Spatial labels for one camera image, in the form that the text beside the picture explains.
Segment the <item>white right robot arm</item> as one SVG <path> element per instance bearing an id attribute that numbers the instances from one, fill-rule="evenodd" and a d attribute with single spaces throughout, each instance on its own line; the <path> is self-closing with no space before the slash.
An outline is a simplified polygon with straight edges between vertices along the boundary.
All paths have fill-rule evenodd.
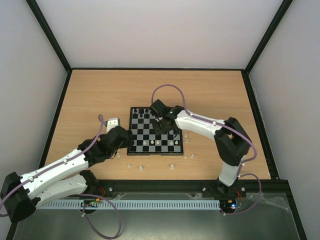
<path id="1" fill-rule="evenodd" d="M 230 117 L 221 120 L 204 117 L 179 105 L 166 106 L 159 99 L 151 104 L 149 110 L 155 116 L 150 122 L 156 135 L 181 129 L 213 140 L 223 161 L 218 177 L 218 191 L 224 196 L 229 196 L 235 191 L 235 181 L 239 177 L 241 165 L 252 147 L 251 139 L 237 119 Z"/>

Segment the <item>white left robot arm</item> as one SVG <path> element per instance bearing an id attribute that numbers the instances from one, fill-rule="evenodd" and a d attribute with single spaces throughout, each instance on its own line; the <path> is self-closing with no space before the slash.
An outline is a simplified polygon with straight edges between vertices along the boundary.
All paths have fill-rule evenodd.
<path id="1" fill-rule="evenodd" d="M 94 194 L 98 180 L 90 167 L 111 159 L 119 149 L 132 146 L 133 133 L 115 126 L 94 139 L 86 139 L 61 159 L 35 171 L 4 179 L 0 206 L 12 223 L 31 216 L 43 205 L 72 195 Z"/>

